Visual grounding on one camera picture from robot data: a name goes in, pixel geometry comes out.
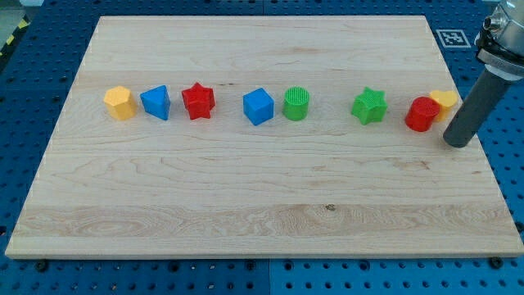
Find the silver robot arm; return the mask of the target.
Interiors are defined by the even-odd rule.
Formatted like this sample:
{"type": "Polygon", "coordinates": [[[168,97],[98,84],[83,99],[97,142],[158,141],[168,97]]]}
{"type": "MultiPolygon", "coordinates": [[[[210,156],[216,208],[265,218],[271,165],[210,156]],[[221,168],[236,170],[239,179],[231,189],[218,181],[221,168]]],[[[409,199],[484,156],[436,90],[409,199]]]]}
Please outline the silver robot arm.
{"type": "Polygon", "coordinates": [[[523,78],[523,0],[499,1],[483,20],[477,59],[493,74],[509,80],[523,78]]]}

